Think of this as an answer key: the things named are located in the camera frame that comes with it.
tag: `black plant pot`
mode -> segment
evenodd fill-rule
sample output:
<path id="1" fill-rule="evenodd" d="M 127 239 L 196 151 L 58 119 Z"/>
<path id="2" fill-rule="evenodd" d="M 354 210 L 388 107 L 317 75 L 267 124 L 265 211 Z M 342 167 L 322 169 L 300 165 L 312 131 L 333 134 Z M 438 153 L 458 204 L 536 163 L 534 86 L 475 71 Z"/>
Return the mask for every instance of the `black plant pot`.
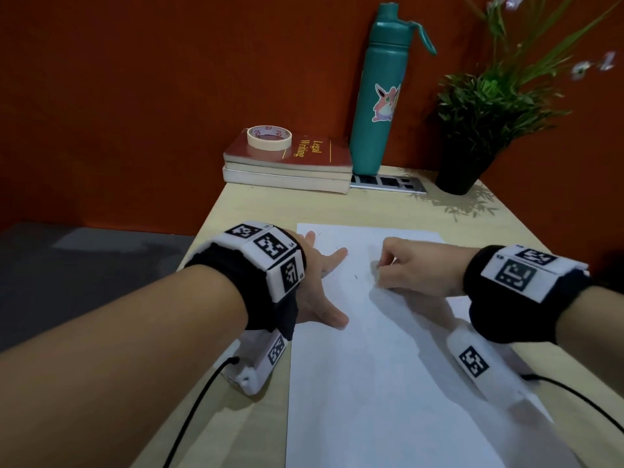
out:
<path id="1" fill-rule="evenodd" d="M 453 195 L 465 195 L 493 161 L 494 157 L 474 158 L 460 145 L 446 144 L 435 185 Z"/>

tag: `black wristband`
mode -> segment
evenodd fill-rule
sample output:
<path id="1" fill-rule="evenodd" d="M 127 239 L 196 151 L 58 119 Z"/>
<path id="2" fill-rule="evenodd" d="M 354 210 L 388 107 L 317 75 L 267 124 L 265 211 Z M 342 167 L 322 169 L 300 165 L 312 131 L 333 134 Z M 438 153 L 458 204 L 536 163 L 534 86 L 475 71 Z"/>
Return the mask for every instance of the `black wristband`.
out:
<path id="1" fill-rule="evenodd" d="M 490 259 L 503 246 L 486 246 L 468 265 L 464 291 L 472 300 L 472 326 L 496 343 L 550 341 L 557 343 L 555 328 L 561 314 L 593 281 L 579 269 L 557 279 L 541 303 L 481 276 Z"/>
<path id="2" fill-rule="evenodd" d="M 281 228 L 279 229 L 296 242 L 292 235 Z M 306 258 L 301 246 L 293 249 L 286 256 L 292 254 L 297 249 L 301 250 L 301 258 L 305 269 Z M 281 301 L 275 304 L 269 294 L 265 273 L 249 262 L 241 251 L 230 250 L 215 243 L 212 243 L 206 250 L 193 256 L 184 267 L 193 265 L 212 267 L 234 284 L 243 298 L 245 309 L 247 310 L 248 321 L 246 330 L 273 331 L 277 329 L 284 338 L 289 341 L 292 340 L 298 314 L 296 293 L 294 291 L 289 292 Z"/>

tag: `white paper sheet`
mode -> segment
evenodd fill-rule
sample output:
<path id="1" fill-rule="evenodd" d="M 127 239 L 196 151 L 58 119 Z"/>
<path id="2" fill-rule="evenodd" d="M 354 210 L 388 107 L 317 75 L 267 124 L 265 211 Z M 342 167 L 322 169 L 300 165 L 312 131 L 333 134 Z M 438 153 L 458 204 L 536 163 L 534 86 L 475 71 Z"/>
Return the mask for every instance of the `white paper sheet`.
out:
<path id="1" fill-rule="evenodd" d="M 579 466 L 537 409 L 529 405 L 514 418 L 481 396 L 449 354 L 448 330 L 374 287 L 371 263 L 386 236 L 442 241 L 440 235 L 297 228 L 310 229 L 322 253 L 349 249 L 323 286 L 350 323 L 343 331 L 314 322 L 296 327 L 286 468 Z M 444 304 L 428 301 L 418 310 L 444 324 Z"/>

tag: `light wood table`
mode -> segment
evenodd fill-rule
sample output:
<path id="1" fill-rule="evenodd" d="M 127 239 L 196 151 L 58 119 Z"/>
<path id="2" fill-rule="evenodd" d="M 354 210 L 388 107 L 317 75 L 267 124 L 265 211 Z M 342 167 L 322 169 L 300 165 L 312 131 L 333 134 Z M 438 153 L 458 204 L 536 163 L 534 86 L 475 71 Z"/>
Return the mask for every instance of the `light wood table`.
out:
<path id="1" fill-rule="evenodd" d="M 403 173 L 383 168 L 383 173 Z M 481 183 L 466 196 L 441 192 L 433 174 L 411 171 L 429 193 L 352 189 L 347 195 L 228 184 L 189 253 L 208 238 L 244 220 L 296 229 L 297 223 L 437 231 L 447 243 L 463 246 L 521 243 L 544 245 Z M 516 351 L 535 372 L 585 394 L 624 422 L 624 400 L 558 347 L 517 344 Z M 134 468 L 162 466 L 197 394 L 213 370 L 200 380 L 137 458 Z M 178 449 L 172 466 L 283 467 L 290 377 L 290 346 L 261 394 L 248 398 L 219 377 L 207 392 Z M 538 395 L 558 433 L 590 468 L 624 466 L 624 436 L 586 403 L 547 383 Z"/>

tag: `book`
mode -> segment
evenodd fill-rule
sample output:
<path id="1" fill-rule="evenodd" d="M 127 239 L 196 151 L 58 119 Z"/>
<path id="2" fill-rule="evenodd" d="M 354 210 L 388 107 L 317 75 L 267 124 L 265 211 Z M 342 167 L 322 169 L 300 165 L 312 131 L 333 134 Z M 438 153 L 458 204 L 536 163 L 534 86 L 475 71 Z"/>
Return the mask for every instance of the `book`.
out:
<path id="1" fill-rule="evenodd" d="M 223 180 L 234 184 L 259 185 L 262 187 L 278 187 L 285 189 L 320 190 L 338 193 L 347 193 L 351 184 L 350 180 L 263 174 L 259 172 L 230 170 L 225 166 L 223 167 Z"/>
<path id="2" fill-rule="evenodd" d="M 305 171 L 350 173 L 353 168 L 346 140 L 323 136 L 292 135 L 292 145 L 280 151 L 249 146 L 247 129 L 223 153 L 226 162 Z"/>
<path id="3" fill-rule="evenodd" d="M 255 166 L 252 164 L 241 164 L 237 162 L 226 162 L 225 168 L 231 171 L 257 172 L 261 174 L 273 174 L 278 176 L 311 177 L 316 179 L 337 179 L 351 180 L 351 172 L 325 172 L 308 171 L 301 169 L 283 169 L 280 167 Z"/>

